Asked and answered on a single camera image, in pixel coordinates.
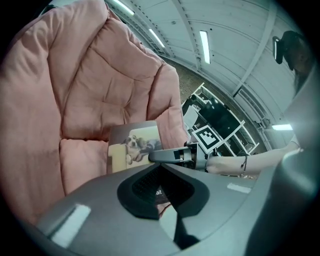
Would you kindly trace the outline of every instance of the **puppy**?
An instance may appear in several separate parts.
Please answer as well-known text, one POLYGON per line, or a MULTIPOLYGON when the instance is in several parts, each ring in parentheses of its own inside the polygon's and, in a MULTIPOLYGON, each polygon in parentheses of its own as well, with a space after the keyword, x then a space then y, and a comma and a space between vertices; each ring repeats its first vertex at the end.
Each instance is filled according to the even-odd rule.
POLYGON ((137 142, 137 137, 135 135, 128 136, 123 144, 125 144, 126 147, 126 163, 128 165, 131 165, 133 161, 140 162, 143 158, 143 155, 141 154, 141 148, 137 142))

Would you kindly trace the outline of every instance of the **person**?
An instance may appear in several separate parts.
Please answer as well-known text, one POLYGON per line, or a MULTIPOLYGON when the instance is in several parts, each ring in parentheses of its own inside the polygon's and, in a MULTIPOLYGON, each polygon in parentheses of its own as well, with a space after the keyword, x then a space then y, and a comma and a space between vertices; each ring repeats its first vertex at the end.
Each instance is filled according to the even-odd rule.
MULTIPOLYGON (((277 55, 283 56, 291 70, 295 72, 294 87, 296 93, 301 89, 314 65, 315 58, 305 38, 294 32, 283 33, 278 47, 277 55)), ((208 173, 221 175, 258 175, 262 169, 277 165, 289 152, 299 150, 300 146, 296 136, 284 148, 273 149, 264 153, 250 156, 211 156, 206 170, 208 173)))

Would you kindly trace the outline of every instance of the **white ceiling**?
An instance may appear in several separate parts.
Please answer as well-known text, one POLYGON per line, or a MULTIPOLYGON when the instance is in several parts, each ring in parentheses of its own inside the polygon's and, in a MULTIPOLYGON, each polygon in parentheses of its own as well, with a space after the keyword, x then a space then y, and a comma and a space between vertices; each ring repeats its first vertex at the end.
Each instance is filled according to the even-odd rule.
MULTIPOLYGON (((135 12, 131 16, 113 0, 105 1, 147 47, 203 76, 249 113, 248 104, 233 98, 240 88, 245 88, 272 124, 284 122, 283 112, 294 96, 294 73, 285 61, 281 65, 275 62, 272 37, 281 38, 283 32, 298 31, 298 28, 276 3, 270 0, 120 0, 135 12), (165 48, 149 29, 153 29, 165 48), (204 60, 201 30, 208 33, 210 64, 204 60)), ((52 1, 57 6, 68 2, 73 1, 52 1)), ((287 139, 281 140, 282 144, 287 142, 287 139)))

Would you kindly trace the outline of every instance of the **tufted cushion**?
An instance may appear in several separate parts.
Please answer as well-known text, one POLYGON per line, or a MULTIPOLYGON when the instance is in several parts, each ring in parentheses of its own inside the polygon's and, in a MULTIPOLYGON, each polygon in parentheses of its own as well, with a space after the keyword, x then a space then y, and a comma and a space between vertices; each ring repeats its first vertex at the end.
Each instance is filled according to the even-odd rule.
POLYGON ((35 223, 106 174, 114 125, 156 120, 165 148, 187 140, 175 69, 103 0, 53 9, 23 28, 0 67, 0 187, 35 223))

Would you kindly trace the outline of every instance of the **bracelet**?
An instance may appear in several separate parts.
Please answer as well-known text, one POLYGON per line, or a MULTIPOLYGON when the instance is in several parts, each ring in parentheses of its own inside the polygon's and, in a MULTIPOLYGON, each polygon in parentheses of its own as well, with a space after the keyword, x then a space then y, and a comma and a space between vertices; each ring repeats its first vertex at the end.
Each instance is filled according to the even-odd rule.
POLYGON ((241 169, 244 167, 244 170, 241 173, 240 177, 242 177, 245 174, 245 171, 246 171, 246 168, 247 168, 247 159, 248 159, 248 156, 246 155, 243 164, 241 164, 241 169))

